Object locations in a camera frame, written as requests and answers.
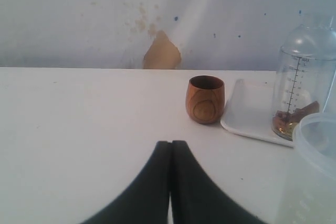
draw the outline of plastic container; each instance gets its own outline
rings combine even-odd
[[[292,140],[303,117],[324,112],[336,70],[333,16],[306,14],[280,48],[272,99],[272,129]]]
[[[336,223],[335,136],[335,114],[311,114],[295,127],[276,224]]]

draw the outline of wood grain pattern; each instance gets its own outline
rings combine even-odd
[[[189,80],[185,106],[189,117],[201,124],[218,121],[224,112],[224,82],[213,76],[196,76]]]

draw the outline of brown food pieces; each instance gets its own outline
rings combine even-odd
[[[272,123],[276,131],[291,138],[294,127],[307,115],[318,113],[320,104],[314,101],[302,109],[296,109],[293,114],[284,111],[277,111]]]

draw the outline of plastic lid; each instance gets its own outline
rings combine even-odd
[[[315,113],[295,127],[295,150],[315,169],[336,180],[336,114]]]

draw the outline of table surface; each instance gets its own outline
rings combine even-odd
[[[185,140],[210,178],[273,223],[291,148],[200,125],[189,78],[274,81],[272,71],[0,68],[0,223],[74,224],[115,199],[157,141]]]

